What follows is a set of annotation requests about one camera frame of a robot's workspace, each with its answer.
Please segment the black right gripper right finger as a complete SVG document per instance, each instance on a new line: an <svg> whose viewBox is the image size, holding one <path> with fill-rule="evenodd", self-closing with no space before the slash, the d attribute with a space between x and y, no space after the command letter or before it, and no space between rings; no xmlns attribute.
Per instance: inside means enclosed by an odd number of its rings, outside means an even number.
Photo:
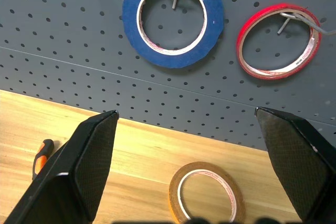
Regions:
<svg viewBox="0 0 336 224"><path fill-rule="evenodd" d="M335 223L335 147L307 120L257 107L255 117L283 189L304 223Z"/></svg>

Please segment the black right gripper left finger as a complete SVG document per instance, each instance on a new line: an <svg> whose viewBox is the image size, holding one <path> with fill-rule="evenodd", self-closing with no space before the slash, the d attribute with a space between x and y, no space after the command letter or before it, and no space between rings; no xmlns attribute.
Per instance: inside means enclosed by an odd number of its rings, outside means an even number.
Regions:
<svg viewBox="0 0 336 224"><path fill-rule="evenodd" d="M81 122L47 161L5 223L93 223L109 176L116 110Z"/></svg>

